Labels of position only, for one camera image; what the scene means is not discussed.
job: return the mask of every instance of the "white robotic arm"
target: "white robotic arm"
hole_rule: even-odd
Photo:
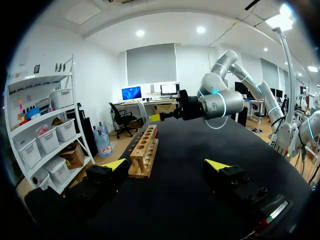
[[[320,111],[315,112],[301,125],[285,122],[274,95],[265,81],[258,85],[243,67],[236,64],[238,56],[233,50],[227,50],[213,65],[201,81],[197,97],[188,97],[186,91],[180,91],[179,106],[175,111],[176,118],[184,120],[204,117],[220,118],[239,113],[244,108],[242,95],[228,89],[224,79],[232,73],[250,90],[256,100],[262,100],[271,120],[273,136],[271,145],[281,155],[290,159],[295,156],[310,140],[320,134]]]

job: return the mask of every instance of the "black table surface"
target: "black table surface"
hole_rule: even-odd
[[[218,126],[222,120],[209,122]],[[284,157],[242,125],[229,119],[214,130],[202,118],[155,124],[159,144],[150,178],[127,178],[114,200],[89,221],[97,231],[111,239],[243,237],[246,223],[204,181],[204,159],[237,164],[258,186],[293,202],[272,235],[289,230],[299,219],[310,187]],[[121,159],[126,158],[129,167],[127,150]]]

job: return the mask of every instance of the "water bottle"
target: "water bottle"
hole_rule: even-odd
[[[100,129],[102,133],[108,134],[107,127],[102,125],[101,122],[99,122],[98,129]]]
[[[108,157],[112,154],[112,149],[110,146],[109,136],[101,130],[98,130],[98,135],[94,137],[96,147],[98,149],[99,155],[102,158]]]
[[[96,126],[93,126],[93,136],[97,136],[98,134],[98,129],[96,129]]]

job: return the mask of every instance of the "wooden floor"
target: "wooden floor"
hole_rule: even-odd
[[[270,135],[272,133],[271,124],[268,121],[269,121],[269,118],[264,117],[261,121],[260,126],[259,126],[259,128],[263,132],[261,134],[255,133],[257,136],[259,136],[266,143],[269,142],[268,135]],[[257,123],[255,123],[249,119],[246,121],[246,128],[248,129],[248,131],[250,131],[251,128],[255,128],[256,125],[257,125]],[[112,150],[112,155],[108,156],[108,157],[100,157],[99,154],[97,154],[94,157],[95,163],[97,165],[103,165],[103,164],[111,163],[111,162],[118,160],[119,157],[124,152],[124,150],[127,148],[128,144],[131,142],[131,140],[132,140],[132,138],[128,137],[127,133],[121,134],[120,139],[117,139],[116,136],[110,134],[110,141],[116,143],[115,147]],[[295,164],[297,162],[297,158],[298,158],[298,156],[296,156],[295,158],[293,158],[291,160],[290,163],[293,166],[295,166]],[[86,175],[86,171],[85,171],[86,168],[83,168],[83,170],[75,177],[74,183],[80,182],[82,180],[82,177]],[[311,163],[311,160],[307,157],[306,161],[305,161],[305,170],[304,170],[304,174],[303,174],[303,177],[306,181],[309,180],[309,178],[313,174],[313,173],[310,174],[311,170],[314,170],[314,168]],[[297,171],[301,172],[301,158],[297,164]],[[21,199],[24,199],[25,195],[29,191],[31,191],[32,188],[29,185],[29,183],[27,182],[27,180],[24,178],[22,180],[22,182],[18,185],[16,190],[17,190],[18,195],[21,197]]]

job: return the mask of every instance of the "wooden test tube rack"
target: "wooden test tube rack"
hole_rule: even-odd
[[[130,178],[150,178],[159,140],[155,138],[157,125],[150,125],[136,140],[131,151],[131,166],[128,175]]]

